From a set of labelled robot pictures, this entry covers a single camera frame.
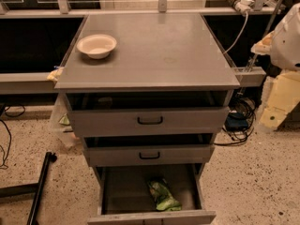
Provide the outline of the green rice chip bag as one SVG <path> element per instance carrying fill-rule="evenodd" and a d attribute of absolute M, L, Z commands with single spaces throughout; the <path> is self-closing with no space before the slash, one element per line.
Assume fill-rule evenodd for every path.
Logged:
<path fill-rule="evenodd" d="M 147 185 L 159 212 L 180 211 L 182 209 L 182 204 L 171 194 L 164 179 L 150 180 Z"/>

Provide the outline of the grey drawer cabinet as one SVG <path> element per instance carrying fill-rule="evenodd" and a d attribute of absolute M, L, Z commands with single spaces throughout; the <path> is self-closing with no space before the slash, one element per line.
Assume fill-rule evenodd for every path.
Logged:
<path fill-rule="evenodd" d="M 97 34 L 115 38 L 116 48 L 100 60 L 71 51 L 57 83 L 67 115 L 68 93 L 209 92 L 229 108 L 239 82 L 200 14 L 87 16 L 79 37 Z M 184 163 L 194 167 L 199 184 L 206 163 Z M 90 167 L 100 185 L 110 167 Z"/>

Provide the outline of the top grey drawer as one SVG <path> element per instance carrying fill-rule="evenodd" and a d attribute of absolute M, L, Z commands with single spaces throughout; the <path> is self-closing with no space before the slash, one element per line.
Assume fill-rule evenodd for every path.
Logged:
<path fill-rule="evenodd" d="M 209 92 L 68 93 L 79 137 L 215 133 L 229 108 Z"/>

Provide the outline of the grey drawer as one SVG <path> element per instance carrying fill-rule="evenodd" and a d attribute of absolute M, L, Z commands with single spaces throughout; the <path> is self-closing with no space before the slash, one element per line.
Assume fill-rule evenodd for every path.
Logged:
<path fill-rule="evenodd" d="M 85 138 L 84 154 L 92 167 L 208 162 L 212 133 Z"/>
<path fill-rule="evenodd" d="M 68 93 L 79 137 L 215 133 L 229 108 L 209 92 Z"/>
<path fill-rule="evenodd" d="M 147 185 L 164 180 L 180 211 L 159 212 Z M 216 213 L 203 205 L 199 175 L 190 164 L 110 167 L 100 181 L 97 215 L 88 225 L 210 225 Z"/>

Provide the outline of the middle grey drawer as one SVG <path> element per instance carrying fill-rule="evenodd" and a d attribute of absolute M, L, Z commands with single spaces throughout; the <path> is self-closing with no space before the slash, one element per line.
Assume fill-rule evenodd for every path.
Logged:
<path fill-rule="evenodd" d="M 212 133 L 85 138 L 84 154 L 92 167 L 208 162 Z"/>

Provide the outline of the clear plastic bag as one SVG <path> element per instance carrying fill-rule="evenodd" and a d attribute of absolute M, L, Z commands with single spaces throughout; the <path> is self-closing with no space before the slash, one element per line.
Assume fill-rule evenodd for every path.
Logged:
<path fill-rule="evenodd" d="M 75 147 L 81 144 L 73 132 L 68 120 L 67 103 L 62 95 L 58 95 L 52 108 L 50 117 L 50 131 L 67 147 Z"/>

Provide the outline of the bottom grey drawer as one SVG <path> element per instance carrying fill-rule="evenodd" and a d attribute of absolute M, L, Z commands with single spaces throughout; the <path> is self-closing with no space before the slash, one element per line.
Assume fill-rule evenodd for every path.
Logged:
<path fill-rule="evenodd" d="M 180 211 L 159 212 L 147 185 L 164 180 Z M 203 205 L 199 175 L 190 164 L 110 167 L 100 181 L 97 215 L 88 225 L 210 225 L 216 213 Z"/>

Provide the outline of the yellow snack packet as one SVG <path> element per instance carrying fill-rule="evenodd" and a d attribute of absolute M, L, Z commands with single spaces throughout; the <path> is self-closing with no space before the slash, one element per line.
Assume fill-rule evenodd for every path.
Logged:
<path fill-rule="evenodd" d="M 49 81 L 56 83 L 58 81 L 58 79 L 60 78 L 63 70 L 64 69 L 62 67 L 59 67 L 58 69 L 53 70 L 52 72 L 49 73 L 47 79 Z"/>

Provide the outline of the yellow foam block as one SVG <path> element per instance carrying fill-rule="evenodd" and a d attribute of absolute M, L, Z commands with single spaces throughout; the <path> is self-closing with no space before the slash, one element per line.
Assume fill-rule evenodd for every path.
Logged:
<path fill-rule="evenodd" d="M 260 124 L 266 128 L 277 129 L 299 102 L 300 72 L 287 71 L 277 75 L 272 81 Z"/>

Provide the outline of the white power strip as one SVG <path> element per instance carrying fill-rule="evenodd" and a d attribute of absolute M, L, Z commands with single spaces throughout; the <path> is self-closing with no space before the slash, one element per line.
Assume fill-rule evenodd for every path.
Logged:
<path fill-rule="evenodd" d="M 253 0 L 227 0 L 231 7 L 241 14 L 246 14 L 251 11 Z"/>

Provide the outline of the black metal stand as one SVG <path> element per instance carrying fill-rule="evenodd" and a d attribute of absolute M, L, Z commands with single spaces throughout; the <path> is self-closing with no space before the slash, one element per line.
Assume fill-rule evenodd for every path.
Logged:
<path fill-rule="evenodd" d="M 34 198 L 31 205 L 31 210 L 26 222 L 26 225 L 38 225 L 37 216 L 38 210 L 42 198 L 43 189 L 46 183 L 48 170 L 51 163 L 57 160 L 57 155 L 52 152 L 47 152 L 43 160 L 41 172 L 37 183 L 18 185 L 13 187 L 0 188 L 0 198 L 8 198 L 14 196 L 21 196 L 27 194 L 33 194 Z"/>

